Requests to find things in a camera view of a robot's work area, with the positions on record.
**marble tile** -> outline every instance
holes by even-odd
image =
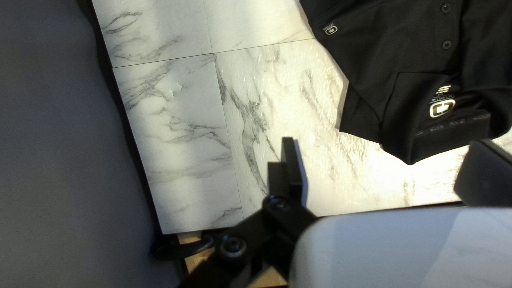
[[[319,216],[459,200],[467,147],[408,166],[335,128],[347,80],[316,40],[217,53],[216,66],[244,215],[267,193],[283,136],[298,139]]]
[[[93,0],[114,67],[211,53],[202,0]]]
[[[242,220],[213,55],[114,72],[164,233]]]
[[[213,52],[314,38],[298,0],[205,0]]]

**screw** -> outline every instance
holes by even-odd
[[[268,204],[274,210],[284,211],[288,208],[288,201],[281,197],[271,196]]]
[[[237,236],[226,235],[222,237],[221,253],[229,258],[242,255],[247,249],[245,240]]]

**white marble surface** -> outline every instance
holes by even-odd
[[[298,0],[206,0],[213,52],[312,39]]]
[[[319,216],[458,200],[467,147],[407,166],[338,131],[347,80],[296,0],[93,2],[165,233],[259,209],[283,136]]]
[[[213,55],[114,72],[163,232],[242,220]]]
[[[467,147],[408,166],[336,129],[347,82],[316,40],[218,53],[216,65],[245,215],[260,206],[283,136],[298,139],[317,215],[459,199],[453,182]]]
[[[203,0],[93,0],[114,67],[211,53]]]

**black bracket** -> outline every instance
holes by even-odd
[[[296,140],[283,138],[281,159],[268,163],[262,208],[220,234],[214,254],[180,288],[247,287],[269,266],[288,279],[295,243],[317,217],[304,207],[306,176]]]

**black polo shirt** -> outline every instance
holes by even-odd
[[[350,84],[340,131],[407,164],[512,125],[512,0],[301,0]]]

